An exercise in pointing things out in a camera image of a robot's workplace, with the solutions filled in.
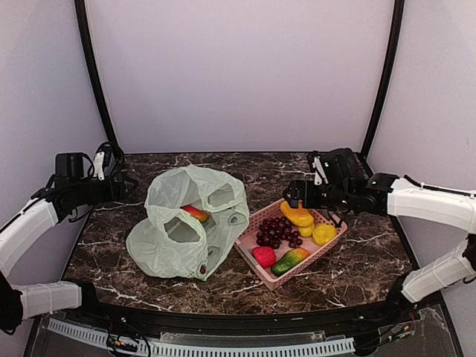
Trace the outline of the yellow orange mango fruit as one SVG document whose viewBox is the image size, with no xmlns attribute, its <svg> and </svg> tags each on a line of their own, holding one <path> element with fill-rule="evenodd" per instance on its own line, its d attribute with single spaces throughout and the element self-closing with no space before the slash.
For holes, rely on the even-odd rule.
<svg viewBox="0 0 476 357">
<path fill-rule="evenodd" d="M 313 215 L 302 204 L 298 208 L 292 208 L 288 202 L 284 201 L 280 204 L 282 214 L 295 226 L 299 228 L 307 228 L 314 224 Z"/>
</svg>

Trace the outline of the dark purple grape bunch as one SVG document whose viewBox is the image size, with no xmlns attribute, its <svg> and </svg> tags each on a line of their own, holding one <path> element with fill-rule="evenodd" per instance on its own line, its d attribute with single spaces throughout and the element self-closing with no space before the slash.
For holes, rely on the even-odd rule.
<svg viewBox="0 0 476 357">
<path fill-rule="evenodd" d="M 258 246 L 274 250 L 277 250 L 283 242 L 290 248 L 298 248 L 303 244 L 299 231 L 293 228 L 292 222 L 285 216 L 264 219 L 258 225 L 255 237 Z"/>
</svg>

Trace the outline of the yellow pear fruit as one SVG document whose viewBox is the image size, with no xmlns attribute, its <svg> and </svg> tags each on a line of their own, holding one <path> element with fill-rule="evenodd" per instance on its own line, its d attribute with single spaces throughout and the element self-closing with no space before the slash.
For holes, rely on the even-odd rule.
<svg viewBox="0 0 476 357">
<path fill-rule="evenodd" d="M 333 225 L 317 225 L 312 232 L 312 240 L 316 245 L 324 246 L 331 242 L 338 235 L 337 229 Z"/>
</svg>

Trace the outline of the green orange mango fruit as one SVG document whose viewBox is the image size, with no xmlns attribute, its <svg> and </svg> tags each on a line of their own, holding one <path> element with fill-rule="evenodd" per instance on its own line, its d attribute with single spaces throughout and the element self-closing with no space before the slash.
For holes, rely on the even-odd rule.
<svg viewBox="0 0 476 357">
<path fill-rule="evenodd" d="M 272 267 L 271 272 L 277 277 L 286 274 L 294 267 L 302 263 L 310 256 L 310 253 L 304 248 L 294 248 L 286 252 L 279 261 L 277 261 Z"/>
</svg>

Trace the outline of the red apple fruit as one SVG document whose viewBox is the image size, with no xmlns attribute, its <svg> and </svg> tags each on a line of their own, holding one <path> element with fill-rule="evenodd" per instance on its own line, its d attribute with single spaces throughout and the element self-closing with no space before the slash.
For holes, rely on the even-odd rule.
<svg viewBox="0 0 476 357">
<path fill-rule="evenodd" d="M 263 269 L 271 268 L 277 261 L 274 249 L 267 246 L 254 248 L 252 256 Z"/>
</svg>

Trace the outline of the red orange peach fruit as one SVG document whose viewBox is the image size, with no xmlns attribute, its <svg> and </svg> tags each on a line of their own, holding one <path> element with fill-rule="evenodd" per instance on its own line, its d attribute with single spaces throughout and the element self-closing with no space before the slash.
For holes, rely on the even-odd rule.
<svg viewBox="0 0 476 357">
<path fill-rule="evenodd" d="M 192 205 L 182 206 L 181 209 L 189 213 L 193 218 L 197 219 L 201 223 L 205 223 L 209 219 L 209 215 L 206 212 L 198 208 L 195 208 Z"/>
</svg>

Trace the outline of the light green plastic bag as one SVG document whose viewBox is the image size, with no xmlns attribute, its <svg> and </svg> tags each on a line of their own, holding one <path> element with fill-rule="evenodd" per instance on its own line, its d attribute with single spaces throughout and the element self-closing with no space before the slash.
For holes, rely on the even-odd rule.
<svg viewBox="0 0 476 357">
<path fill-rule="evenodd" d="M 209 215 L 199 222 L 182 206 Z M 207 280 L 248 228 L 245 186 L 232 175 L 189 165 L 153 179 L 144 203 L 146 219 L 126 238 L 126 250 L 147 275 Z"/>
</svg>

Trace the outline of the yellow corn cob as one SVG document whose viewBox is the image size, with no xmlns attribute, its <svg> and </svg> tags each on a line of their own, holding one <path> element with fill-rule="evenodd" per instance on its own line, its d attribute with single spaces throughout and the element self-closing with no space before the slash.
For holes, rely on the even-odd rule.
<svg viewBox="0 0 476 357">
<path fill-rule="evenodd" d="M 297 229 L 298 229 L 299 235 L 301 237 L 309 238 L 309 237 L 311 237 L 312 232 L 315 229 L 315 223 L 313 222 L 311 225 L 304 226 L 304 227 L 298 226 Z"/>
</svg>

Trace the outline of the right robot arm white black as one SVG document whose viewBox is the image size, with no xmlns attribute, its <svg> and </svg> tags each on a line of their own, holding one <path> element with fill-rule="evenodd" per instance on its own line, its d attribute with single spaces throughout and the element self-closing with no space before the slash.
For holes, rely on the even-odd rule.
<svg viewBox="0 0 476 357">
<path fill-rule="evenodd" d="M 475 191 L 439 187 L 407 175 L 369 174 L 348 148 L 311 152 L 313 177 L 291 181 L 283 191 L 292 208 L 348 210 L 398 221 L 413 234 L 420 268 L 404 274 L 379 309 L 388 323 L 424 298 L 457 283 L 475 281 Z"/>
</svg>

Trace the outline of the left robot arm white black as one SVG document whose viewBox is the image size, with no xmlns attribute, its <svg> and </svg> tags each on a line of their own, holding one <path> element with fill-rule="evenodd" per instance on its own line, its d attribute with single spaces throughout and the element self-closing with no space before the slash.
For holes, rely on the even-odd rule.
<svg viewBox="0 0 476 357">
<path fill-rule="evenodd" d="M 55 172 L 27 204 L 1 227 L 1 330 L 15 333 L 25 320 L 75 309 L 89 324 L 99 324 L 105 309 L 94 299 L 89 283 L 57 281 L 28 286 L 10 284 L 8 277 L 38 239 L 61 223 L 80 220 L 77 210 L 127 195 L 124 154 L 114 144 L 101 144 L 93 157 L 83 152 L 60 153 Z"/>
</svg>

